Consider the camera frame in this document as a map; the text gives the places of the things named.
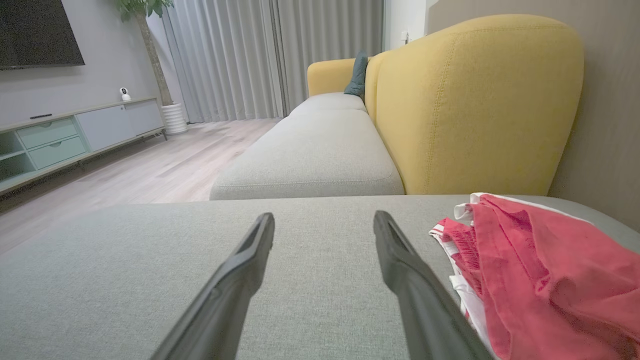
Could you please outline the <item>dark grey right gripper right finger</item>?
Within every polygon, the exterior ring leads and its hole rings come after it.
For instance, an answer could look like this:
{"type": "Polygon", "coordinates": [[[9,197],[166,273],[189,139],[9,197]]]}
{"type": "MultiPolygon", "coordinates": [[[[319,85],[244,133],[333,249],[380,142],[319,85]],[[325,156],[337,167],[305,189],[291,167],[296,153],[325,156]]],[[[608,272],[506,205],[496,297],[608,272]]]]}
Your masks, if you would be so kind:
{"type": "Polygon", "coordinates": [[[374,234],[382,279],[397,297],[410,358],[491,360],[453,297],[388,212],[375,212],[374,234]]]}

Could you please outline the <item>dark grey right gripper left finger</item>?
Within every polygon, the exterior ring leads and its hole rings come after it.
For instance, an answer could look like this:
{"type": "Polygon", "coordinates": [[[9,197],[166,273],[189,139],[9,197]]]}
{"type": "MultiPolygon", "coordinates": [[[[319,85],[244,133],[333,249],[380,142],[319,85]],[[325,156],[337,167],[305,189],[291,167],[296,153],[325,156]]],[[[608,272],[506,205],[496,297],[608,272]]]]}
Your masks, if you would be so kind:
{"type": "Polygon", "coordinates": [[[158,346],[153,360],[236,358],[251,298],[265,277],[274,234],[274,215],[259,215],[158,346]]]}

